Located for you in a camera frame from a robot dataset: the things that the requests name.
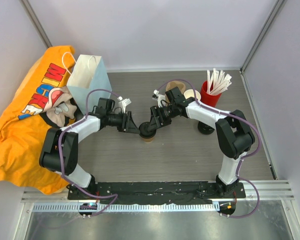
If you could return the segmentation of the black plastic cup lid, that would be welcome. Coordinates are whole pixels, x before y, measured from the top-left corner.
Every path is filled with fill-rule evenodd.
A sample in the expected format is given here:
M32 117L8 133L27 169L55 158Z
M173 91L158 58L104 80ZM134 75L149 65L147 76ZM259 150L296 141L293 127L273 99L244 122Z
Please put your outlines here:
M144 139L150 139L153 138L156 135L157 130L148 130L148 127L150 126L150 122L146 121L143 122L140 126L139 126L139 135L140 137L144 138Z

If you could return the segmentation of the single brown paper cup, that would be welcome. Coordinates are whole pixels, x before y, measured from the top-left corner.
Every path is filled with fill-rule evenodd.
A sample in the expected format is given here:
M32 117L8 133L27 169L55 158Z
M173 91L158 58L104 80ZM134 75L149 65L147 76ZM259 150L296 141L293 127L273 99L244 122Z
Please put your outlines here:
M151 143L154 140L154 138L155 138L154 136L152 136L152 137L146 137L146 138L142 137L142 140L145 143Z

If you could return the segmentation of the stack of paper cups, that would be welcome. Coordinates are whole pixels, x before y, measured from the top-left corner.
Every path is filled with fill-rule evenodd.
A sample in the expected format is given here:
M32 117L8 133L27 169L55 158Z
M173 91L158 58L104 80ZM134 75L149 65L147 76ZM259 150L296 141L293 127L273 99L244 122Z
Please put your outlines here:
M197 90L193 91L192 89L188 89L183 93L183 95L186 99L196 97L198 101L201 100L201 94Z

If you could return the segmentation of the white blue paper bag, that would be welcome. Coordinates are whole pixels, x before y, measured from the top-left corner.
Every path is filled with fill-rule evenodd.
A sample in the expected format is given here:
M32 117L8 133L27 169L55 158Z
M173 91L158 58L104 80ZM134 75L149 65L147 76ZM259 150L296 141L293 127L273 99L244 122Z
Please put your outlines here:
M66 87L82 114L91 111L100 98L111 97L112 86L101 56L81 54L73 69L65 70L70 74Z

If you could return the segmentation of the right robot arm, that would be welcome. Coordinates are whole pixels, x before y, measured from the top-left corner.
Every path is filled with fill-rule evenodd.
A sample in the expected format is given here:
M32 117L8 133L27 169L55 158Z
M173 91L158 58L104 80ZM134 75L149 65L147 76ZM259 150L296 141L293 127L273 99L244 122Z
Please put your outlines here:
M154 137L158 129L170 125L172 118L177 116L196 120L216 131L223 160L215 180L215 193L223 198L228 197L239 183L243 157L255 142L244 114L239 110L221 113L213 107L202 107L194 97L185 98L178 87L166 91L164 99L169 102L159 102L150 108L150 120L139 126L140 136L145 139Z

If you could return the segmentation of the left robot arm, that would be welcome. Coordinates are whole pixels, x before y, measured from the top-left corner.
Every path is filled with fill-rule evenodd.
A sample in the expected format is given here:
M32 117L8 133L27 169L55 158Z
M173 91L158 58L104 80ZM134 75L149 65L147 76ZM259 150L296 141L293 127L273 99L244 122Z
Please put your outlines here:
M79 190L83 198L90 200L97 193L95 177L78 164L79 143L103 128L116 127L119 132L139 134L132 112L113 112L115 101L100 98L82 120L61 129L50 128L45 136L39 157L39 165L51 172L65 176Z

